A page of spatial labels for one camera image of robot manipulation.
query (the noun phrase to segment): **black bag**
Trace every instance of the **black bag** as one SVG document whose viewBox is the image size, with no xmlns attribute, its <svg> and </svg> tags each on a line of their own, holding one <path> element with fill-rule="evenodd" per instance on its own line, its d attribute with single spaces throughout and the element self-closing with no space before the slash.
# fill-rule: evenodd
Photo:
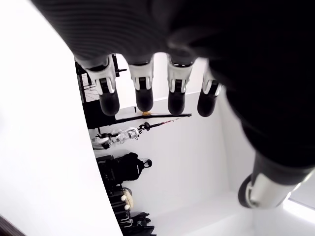
<svg viewBox="0 0 315 236">
<path fill-rule="evenodd" d="M 136 180 L 141 175 L 144 168 L 152 166 L 152 161 L 142 162 L 136 153 L 129 153 L 125 156 L 112 160 L 111 169 L 115 177 L 116 184 L 124 181 Z"/>
</svg>

